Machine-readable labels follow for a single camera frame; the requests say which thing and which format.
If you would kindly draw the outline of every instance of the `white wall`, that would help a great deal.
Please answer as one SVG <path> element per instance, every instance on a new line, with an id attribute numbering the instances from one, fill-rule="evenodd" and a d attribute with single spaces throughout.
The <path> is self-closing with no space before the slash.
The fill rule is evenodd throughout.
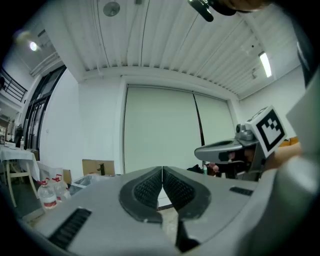
<path id="1" fill-rule="evenodd" d="M 301 66 L 284 75 L 258 92 L 239 102 L 242 122 L 248 120 L 260 109 L 273 105 L 287 133 L 295 137 L 296 133 L 287 120 L 286 114 L 305 92 L 305 82 Z"/>
<path id="2" fill-rule="evenodd" d="M 78 84 L 67 69 L 48 103 L 41 128 L 40 161 L 83 176 L 82 159 L 114 160 L 120 77 Z"/>
<path id="3" fill-rule="evenodd" d="M 34 78 L 30 75 L 30 70 L 13 49 L 5 56 L 2 67 L 21 86 L 29 90 Z"/>

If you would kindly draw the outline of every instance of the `gray plastic surface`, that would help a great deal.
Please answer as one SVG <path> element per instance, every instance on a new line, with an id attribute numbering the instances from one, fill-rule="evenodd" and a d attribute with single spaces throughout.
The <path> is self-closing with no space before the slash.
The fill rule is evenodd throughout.
<path id="1" fill-rule="evenodd" d="M 236 139 L 232 138 L 230 140 L 224 140 L 217 143 L 198 147 L 195 149 L 194 155 L 201 161 L 207 161 L 216 164 L 228 164 L 228 161 L 221 161 L 219 159 L 219 154 L 221 152 L 233 152 L 241 150 L 242 148 L 243 146 Z"/>
<path id="2" fill-rule="evenodd" d="M 200 218 L 184 221 L 188 237 L 200 242 L 186 255 L 260 256 L 271 252 L 295 230 L 320 192 L 318 155 L 292 158 L 279 170 L 266 171 L 259 182 L 171 168 L 206 186 L 212 196 Z M 134 220 L 119 203 L 121 187 L 151 170 L 135 171 L 79 191 L 41 219 L 36 230 L 48 238 L 76 208 L 84 207 L 92 214 L 68 248 L 73 254 L 181 254 L 160 224 Z M 238 194 L 229 190 L 233 186 L 254 192 L 252 196 Z"/>
<path id="3" fill-rule="evenodd" d="M 132 218 L 120 205 L 124 184 L 154 168 L 147 168 L 97 182 L 44 216 L 35 229 L 49 237 L 78 207 L 91 210 L 68 251 L 81 256 L 178 255 L 161 225 Z"/>

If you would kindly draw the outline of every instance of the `floor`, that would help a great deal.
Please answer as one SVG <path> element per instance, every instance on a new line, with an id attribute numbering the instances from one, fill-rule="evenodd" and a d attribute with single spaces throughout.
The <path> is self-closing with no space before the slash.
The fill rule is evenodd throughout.
<path id="1" fill-rule="evenodd" d="M 41 208 L 39 199 L 36 198 L 35 193 L 30 185 L 28 177 L 23 177 L 24 183 L 21 183 L 18 178 L 11 179 L 12 191 L 16 202 L 16 208 L 13 207 L 11 197 L 9 194 L 8 185 L 5 185 L 4 178 L 1 177 L 0 192 L 6 198 L 8 204 L 13 208 L 18 218 L 22 218 L 35 210 Z M 38 183 L 34 183 L 35 189 L 38 190 L 40 186 Z"/>
<path id="2" fill-rule="evenodd" d="M 162 230 L 169 237 L 170 241 L 175 244 L 178 230 L 178 213 L 175 208 L 160 210 L 162 215 Z"/>

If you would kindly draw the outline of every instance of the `cardboard box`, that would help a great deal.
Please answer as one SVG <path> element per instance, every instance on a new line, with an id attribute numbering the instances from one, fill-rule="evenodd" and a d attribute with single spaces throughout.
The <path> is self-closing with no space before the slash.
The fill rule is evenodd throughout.
<path id="1" fill-rule="evenodd" d="M 83 159 L 82 160 L 83 176 L 88 174 L 101 175 L 101 171 L 98 170 L 100 168 L 100 164 L 104 164 L 105 175 L 115 175 L 114 161 Z"/>

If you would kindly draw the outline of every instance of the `water bottle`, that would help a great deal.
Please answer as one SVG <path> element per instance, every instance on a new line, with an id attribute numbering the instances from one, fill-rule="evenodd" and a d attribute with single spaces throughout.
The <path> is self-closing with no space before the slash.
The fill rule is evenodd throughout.
<path id="1" fill-rule="evenodd" d="M 46 180 L 38 181 L 41 186 L 38 188 L 38 196 L 44 211 L 49 211 L 57 206 L 57 196 Z"/>
<path id="2" fill-rule="evenodd" d="M 20 149 L 21 149 L 21 150 L 24 150 L 24 149 L 25 149 L 25 139 L 24 139 L 23 136 L 22 136 L 21 141 L 20 141 Z"/>
<path id="3" fill-rule="evenodd" d="M 70 192 L 68 190 L 67 184 L 62 180 L 62 176 L 60 174 L 57 174 L 55 178 L 53 178 L 55 181 L 54 184 L 54 192 L 56 194 L 56 198 L 58 202 L 64 202 L 68 198 L 70 198 Z"/>

